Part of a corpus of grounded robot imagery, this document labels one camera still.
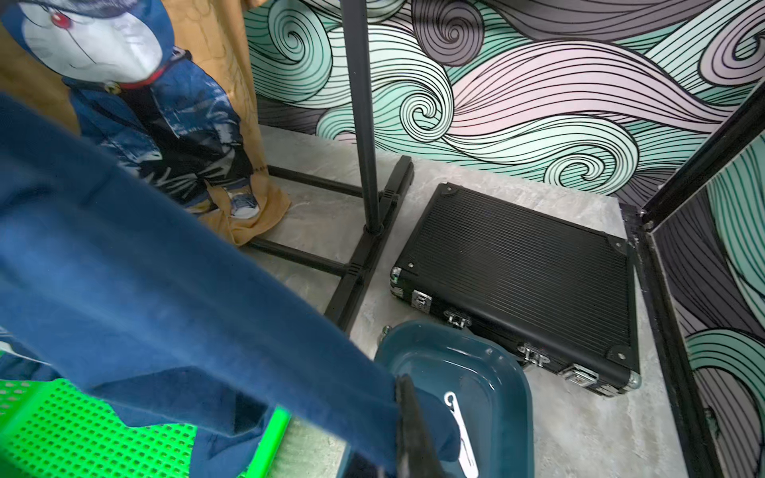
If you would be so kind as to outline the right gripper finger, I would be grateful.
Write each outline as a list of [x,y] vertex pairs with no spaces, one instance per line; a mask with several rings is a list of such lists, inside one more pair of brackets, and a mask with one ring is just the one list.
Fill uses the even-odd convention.
[[396,379],[396,403],[400,408],[396,426],[396,476],[444,478],[446,473],[437,458],[416,388],[409,376]]

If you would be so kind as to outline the white clothespin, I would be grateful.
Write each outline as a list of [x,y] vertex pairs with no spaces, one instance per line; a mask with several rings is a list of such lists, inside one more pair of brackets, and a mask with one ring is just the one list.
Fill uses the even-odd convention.
[[443,396],[444,403],[451,411],[459,428],[460,450],[458,463],[466,478],[478,478],[479,469],[473,452],[469,433],[463,418],[461,407],[455,392],[446,392]]

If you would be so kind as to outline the navy Mickey print t-shirt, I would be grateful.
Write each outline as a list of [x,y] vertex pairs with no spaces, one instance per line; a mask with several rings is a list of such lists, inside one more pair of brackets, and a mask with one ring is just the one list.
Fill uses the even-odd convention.
[[115,159],[1,100],[1,328],[126,424],[192,424],[189,473],[235,477],[274,408],[396,473],[458,458],[441,398],[419,390],[426,437],[400,442],[400,384],[319,311]]

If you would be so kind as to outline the tan cartoon print t-shirt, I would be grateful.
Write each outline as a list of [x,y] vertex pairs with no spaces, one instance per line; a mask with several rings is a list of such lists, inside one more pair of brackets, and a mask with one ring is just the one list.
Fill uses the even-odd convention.
[[224,240],[273,229],[246,1],[5,1],[1,87],[101,147]]

